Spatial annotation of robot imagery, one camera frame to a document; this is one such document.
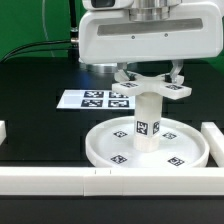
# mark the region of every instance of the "green backdrop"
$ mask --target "green backdrop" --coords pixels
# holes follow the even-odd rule
[[[70,38],[69,0],[0,0],[0,3],[0,57],[27,43]],[[79,22],[85,10],[81,0],[75,0],[75,3]],[[32,56],[52,54],[35,53]],[[54,52],[54,56],[67,56],[67,53]],[[224,74],[223,52],[206,61]]]

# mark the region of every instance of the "black cable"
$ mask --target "black cable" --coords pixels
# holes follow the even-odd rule
[[[75,0],[69,0],[69,9],[70,9],[70,19],[71,19],[71,27],[77,27],[76,21],[76,5]]]
[[[38,50],[29,50],[29,51],[22,51],[22,52],[17,52],[14,54],[10,54],[8,57],[5,57],[0,61],[0,64],[3,64],[5,61],[7,61],[11,57],[15,57],[20,54],[28,54],[28,53],[37,53],[37,52],[44,52],[44,51],[67,51],[70,50],[71,48],[53,48],[53,49],[38,49]]]
[[[2,61],[4,62],[4,59],[7,58],[12,55],[12,54],[15,54],[19,51],[22,51],[24,49],[27,49],[27,48],[31,48],[31,47],[37,47],[37,46],[45,46],[45,45],[57,45],[57,44],[71,44],[71,41],[70,40],[56,40],[56,41],[43,41],[43,42],[36,42],[36,43],[31,43],[31,44],[26,44],[26,45],[23,45],[21,47],[18,47],[12,51],[10,51],[9,53],[7,53],[1,60],[0,60],[0,63],[2,63]]]

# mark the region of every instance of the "round white plate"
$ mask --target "round white plate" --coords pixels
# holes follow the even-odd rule
[[[143,153],[133,147],[134,117],[121,117],[95,126],[86,137],[86,154],[96,167],[184,168],[204,167],[209,146],[194,128],[161,119],[157,151]]]

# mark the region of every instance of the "black table surface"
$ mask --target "black table surface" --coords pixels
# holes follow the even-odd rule
[[[170,62],[138,63],[146,76],[171,70]],[[224,74],[185,61],[190,97],[164,99],[163,117],[200,130],[203,121],[224,129]],[[66,89],[110,90],[112,74],[92,73],[68,59],[22,58],[0,65],[0,120],[7,139],[0,166],[91,166],[85,136],[96,124],[133,110],[57,110]],[[210,158],[209,166],[215,166]],[[9,197],[0,196],[0,223],[223,223],[223,197]]]

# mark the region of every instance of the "white cylinder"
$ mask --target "white cylinder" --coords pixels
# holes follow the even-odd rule
[[[141,152],[158,149],[163,97],[157,93],[136,96],[134,147]]]

